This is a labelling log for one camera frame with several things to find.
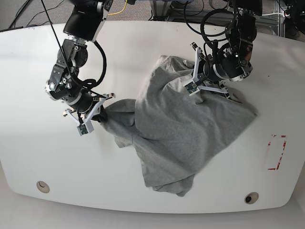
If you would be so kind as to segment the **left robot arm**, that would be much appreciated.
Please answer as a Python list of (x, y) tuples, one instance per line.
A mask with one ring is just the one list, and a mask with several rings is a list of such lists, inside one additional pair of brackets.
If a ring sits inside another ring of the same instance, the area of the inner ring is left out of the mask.
[[(205, 90), (229, 98), (223, 82), (242, 81), (253, 70), (250, 59), (257, 36), (256, 17), (261, 16), (263, 11), (262, 1), (230, 0), (228, 6), (231, 10), (214, 9), (202, 18), (198, 34), (204, 40), (203, 47), (194, 42), (191, 44), (195, 51), (195, 62), (192, 79), (185, 84), (189, 95)], [(233, 18), (223, 32), (207, 34), (207, 20), (218, 13), (230, 13)]]

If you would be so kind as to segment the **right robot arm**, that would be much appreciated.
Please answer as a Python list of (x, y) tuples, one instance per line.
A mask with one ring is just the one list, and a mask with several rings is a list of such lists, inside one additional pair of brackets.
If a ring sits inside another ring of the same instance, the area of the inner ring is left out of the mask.
[[(107, 121), (103, 103), (115, 97), (114, 93), (93, 91), (106, 75), (106, 55), (96, 38), (113, 1), (73, 0), (71, 3), (74, 8), (63, 30), (68, 38), (59, 45), (57, 61), (45, 90), (52, 100), (60, 100), (69, 106), (63, 115), (75, 121), (79, 134), (85, 135), (93, 131), (92, 121)], [(102, 55), (102, 73), (98, 80), (78, 78), (79, 69), (88, 59), (87, 42), (92, 42)]]

